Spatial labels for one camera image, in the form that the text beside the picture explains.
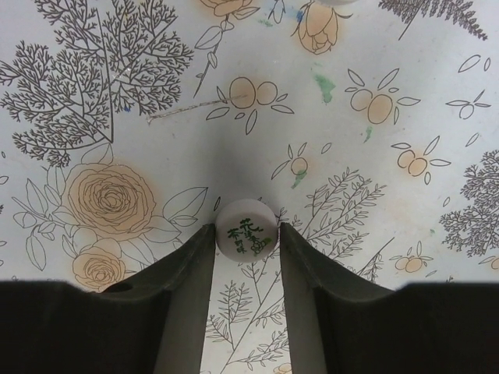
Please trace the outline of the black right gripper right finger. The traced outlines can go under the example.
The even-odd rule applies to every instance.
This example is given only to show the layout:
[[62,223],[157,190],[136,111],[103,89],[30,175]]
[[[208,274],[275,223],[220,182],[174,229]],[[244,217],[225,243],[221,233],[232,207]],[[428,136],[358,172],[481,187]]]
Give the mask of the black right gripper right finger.
[[371,283],[280,227],[295,373],[495,373],[498,286]]

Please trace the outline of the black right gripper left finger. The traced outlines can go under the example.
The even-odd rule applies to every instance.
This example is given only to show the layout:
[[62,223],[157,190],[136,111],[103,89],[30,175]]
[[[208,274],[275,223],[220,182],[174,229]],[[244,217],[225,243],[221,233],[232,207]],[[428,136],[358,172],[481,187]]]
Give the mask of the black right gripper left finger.
[[198,373],[215,227],[101,293],[63,281],[1,284],[4,373]]

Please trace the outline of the white green printed cap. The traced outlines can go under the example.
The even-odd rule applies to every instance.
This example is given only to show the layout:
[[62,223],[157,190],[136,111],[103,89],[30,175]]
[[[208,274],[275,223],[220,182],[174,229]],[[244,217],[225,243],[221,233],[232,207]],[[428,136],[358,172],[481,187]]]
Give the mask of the white green printed cap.
[[239,199],[225,206],[215,219],[216,244],[237,263],[254,263],[278,245],[278,223],[269,206],[257,199]]

